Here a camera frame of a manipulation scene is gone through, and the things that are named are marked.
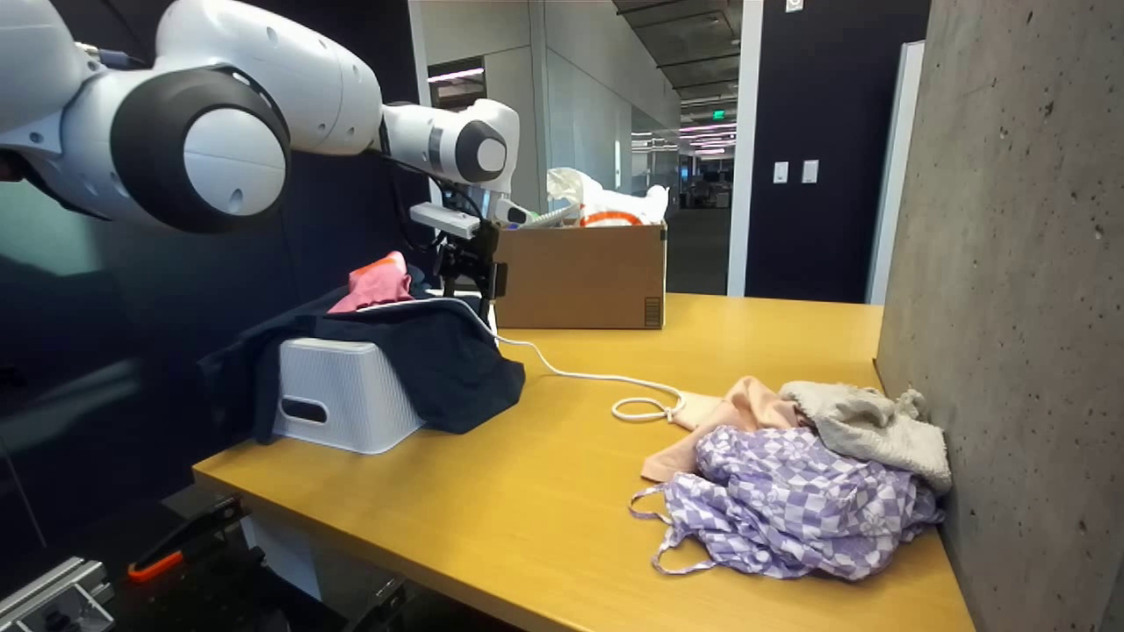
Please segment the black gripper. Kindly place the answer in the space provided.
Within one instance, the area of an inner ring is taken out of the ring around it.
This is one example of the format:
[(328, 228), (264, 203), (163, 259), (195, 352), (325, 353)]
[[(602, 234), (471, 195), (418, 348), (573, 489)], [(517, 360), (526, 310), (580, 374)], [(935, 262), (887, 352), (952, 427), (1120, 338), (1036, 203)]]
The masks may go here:
[(500, 228), (479, 215), (415, 203), (411, 222), (436, 231), (436, 277), (443, 293), (462, 287), (497, 298), (497, 250)]

